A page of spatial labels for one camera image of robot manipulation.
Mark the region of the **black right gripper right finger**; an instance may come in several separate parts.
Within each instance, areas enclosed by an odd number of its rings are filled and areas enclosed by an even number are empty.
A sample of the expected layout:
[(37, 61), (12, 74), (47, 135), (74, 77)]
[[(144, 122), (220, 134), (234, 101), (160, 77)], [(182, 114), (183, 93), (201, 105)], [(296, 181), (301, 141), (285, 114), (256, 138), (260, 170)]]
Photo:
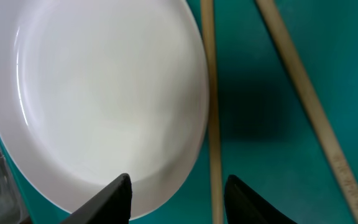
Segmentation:
[(296, 224), (236, 175), (227, 178), (224, 205), (228, 224)]

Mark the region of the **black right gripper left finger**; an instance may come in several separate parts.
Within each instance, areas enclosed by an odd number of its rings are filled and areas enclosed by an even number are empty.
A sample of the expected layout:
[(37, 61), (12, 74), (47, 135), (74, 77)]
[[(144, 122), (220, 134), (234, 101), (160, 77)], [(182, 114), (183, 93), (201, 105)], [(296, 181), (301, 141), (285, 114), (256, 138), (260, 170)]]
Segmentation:
[(121, 174), (61, 224), (128, 224), (131, 218), (132, 183)]

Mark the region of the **large white round plate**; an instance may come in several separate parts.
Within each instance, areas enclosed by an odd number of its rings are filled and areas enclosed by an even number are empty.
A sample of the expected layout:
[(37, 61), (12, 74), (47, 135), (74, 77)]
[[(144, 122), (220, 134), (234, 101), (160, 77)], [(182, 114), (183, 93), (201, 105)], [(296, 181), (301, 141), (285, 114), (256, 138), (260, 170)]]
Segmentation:
[(123, 173), (131, 218), (158, 209), (198, 158), (208, 103), (185, 1), (0, 0), (0, 138), (66, 212)]

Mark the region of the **wooden chopstick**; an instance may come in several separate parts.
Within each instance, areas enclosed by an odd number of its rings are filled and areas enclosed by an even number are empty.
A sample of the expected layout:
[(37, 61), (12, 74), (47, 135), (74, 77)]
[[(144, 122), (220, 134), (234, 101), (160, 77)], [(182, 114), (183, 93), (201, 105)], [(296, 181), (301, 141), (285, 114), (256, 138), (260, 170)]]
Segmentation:
[(214, 26), (214, 1), (201, 0), (201, 23), (203, 43), (209, 75), (209, 164), (211, 181), (211, 205), (213, 224), (224, 223), (223, 179), (221, 163), (221, 138), (218, 108), (218, 76)]
[(358, 183), (273, 0), (256, 0), (297, 95), (312, 124), (336, 182), (358, 223)]

